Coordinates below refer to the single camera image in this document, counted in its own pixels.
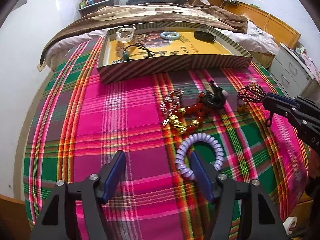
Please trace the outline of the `grey drawer cabinet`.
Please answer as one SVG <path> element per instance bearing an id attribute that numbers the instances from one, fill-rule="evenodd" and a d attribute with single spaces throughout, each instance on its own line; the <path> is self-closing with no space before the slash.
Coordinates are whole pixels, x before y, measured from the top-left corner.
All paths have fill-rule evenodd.
<path id="1" fill-rule="evenodd" d="M 319 102 L 319 83 L 307 65 L 287 45 L 281 43 L 269 73 L 289 97 L 303 96 Z"/>

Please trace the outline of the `yellow mattress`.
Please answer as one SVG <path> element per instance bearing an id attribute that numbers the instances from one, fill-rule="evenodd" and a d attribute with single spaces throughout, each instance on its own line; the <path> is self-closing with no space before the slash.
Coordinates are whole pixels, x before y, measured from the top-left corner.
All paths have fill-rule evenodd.
<path id="1" fill-rule="evenodd" d="M 275 57 L 273 54 L 268 53 L 260 53 L 255 51 L 250 51 L 250 53 L 265 69 L 268 69 L 271 66 Z"/>

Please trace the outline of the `plaid pink green cloth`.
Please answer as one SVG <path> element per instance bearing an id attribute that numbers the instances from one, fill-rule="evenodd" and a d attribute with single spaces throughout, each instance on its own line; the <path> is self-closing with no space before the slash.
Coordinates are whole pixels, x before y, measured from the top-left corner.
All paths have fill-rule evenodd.
<path id="1" fill-rule="evenodd" d="M 267 92 L 280 88 L 257 62 L 242 69 L 182 71 L 104 84 L 97 71 L 103 39 L 72 48 L 53 74 L 37 107 L 25 149 L 23 188 L 30 225 L 34 225 L 56 181 L 81 181 L 126 153 L 126 171 L 104 207 L 115 239 L 202 239 L 212 206 L 195 182 L 175 166 L 181 137 L 162 125 L 159 108 L 173 89 L 193 105 L 210 80 L 229 95 L 222 111 L 206 119 L 200 131 L 222 146 L 223 173 L 238 181 L 258 179 L 282 219 L 304 192 L 308 146 L 288 121 L 251 104 L 237 111 L 237 92 L 257 83 Z"/>

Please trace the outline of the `wooden headboard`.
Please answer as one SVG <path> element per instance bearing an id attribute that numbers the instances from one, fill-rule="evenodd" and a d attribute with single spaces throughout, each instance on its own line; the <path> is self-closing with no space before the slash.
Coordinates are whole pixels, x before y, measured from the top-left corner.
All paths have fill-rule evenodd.
<path id="1" fill-rule="evenodd" d="M 283 43 L 291 49 L 296 47 L 300 33 L 276 16 L 243 2 L 227 2 L 222 7 L 236 15 L 246 16 L 257 27 L 271 34 L 277 44 Z"/>

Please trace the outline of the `white tape roll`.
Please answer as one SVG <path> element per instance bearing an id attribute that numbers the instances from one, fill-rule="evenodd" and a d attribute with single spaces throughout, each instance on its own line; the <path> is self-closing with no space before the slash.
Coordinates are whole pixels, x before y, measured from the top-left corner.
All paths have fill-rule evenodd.
<path id="1" fill-rule="evenodd" d="M 287 219 L 283 223 L 283 227 L 285 229 L 286 234 L 289 236 L 296 229 L 297 226 L 297 217 L 287 217 Z"/>

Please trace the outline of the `black fitness band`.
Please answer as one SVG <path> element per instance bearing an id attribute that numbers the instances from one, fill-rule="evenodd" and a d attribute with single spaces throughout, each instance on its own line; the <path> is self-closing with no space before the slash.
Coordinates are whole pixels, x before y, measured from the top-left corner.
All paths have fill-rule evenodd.
<path id="1" fill-rule="evenodd" d="M 208 42 L 208 43 L 213 43 L 216 41 L 215 35 L 204 32 L 204 31 L 195 31 L 194 38 L 203 42 Z"/>

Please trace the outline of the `brown fleece blanket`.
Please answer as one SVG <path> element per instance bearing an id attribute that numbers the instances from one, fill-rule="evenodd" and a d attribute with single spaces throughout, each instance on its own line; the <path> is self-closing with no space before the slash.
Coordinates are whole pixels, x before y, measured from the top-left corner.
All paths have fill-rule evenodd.
<path id="1" fill-rule="evenodd" d="M 40 64 L 46 61 L 49 50 L 57 42 L 65 38 L 104 28 L 161 21 L 207 24 L 214 28 L 244 34 L 247 33 L 248 26 L 246 16 L 236 15 L 212 4 L 204 4 L 200 0 L 195 0 L 192 4 L 186 3 L 185 5 L 172 3 L 111 5 L 88 14 L 59 31 L 44 46 L 40 57 Z"/>

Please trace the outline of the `yellow striped cardboard tray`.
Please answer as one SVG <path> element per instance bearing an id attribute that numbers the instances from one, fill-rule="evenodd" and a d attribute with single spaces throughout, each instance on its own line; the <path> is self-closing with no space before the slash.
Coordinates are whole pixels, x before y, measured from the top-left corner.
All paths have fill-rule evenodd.
<path id="1" fill-rule="evenodd" d="M 129 43 L 116 40 L 119 28 L 136 28 Z M 194 38 L 195 31 L 216 36 L 213 43 Z M 135 77 L 213 68 L 248 68 L 253 56 L 238 43 L 207 24 L 149 22 L 110 28 L 97 64 L 103 83 Z"/>

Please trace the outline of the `wooden desk with clutter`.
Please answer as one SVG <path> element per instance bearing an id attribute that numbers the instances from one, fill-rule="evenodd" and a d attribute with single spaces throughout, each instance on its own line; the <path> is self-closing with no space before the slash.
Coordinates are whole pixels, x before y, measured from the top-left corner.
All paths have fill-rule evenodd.
<path id="1" fill-rule="evenodd" d="M 84 17 L 90 13 L 97 12 L 103 7 L 118 4 L 119 0 L 81 0 L 78 12 L 81 17 Z"/>

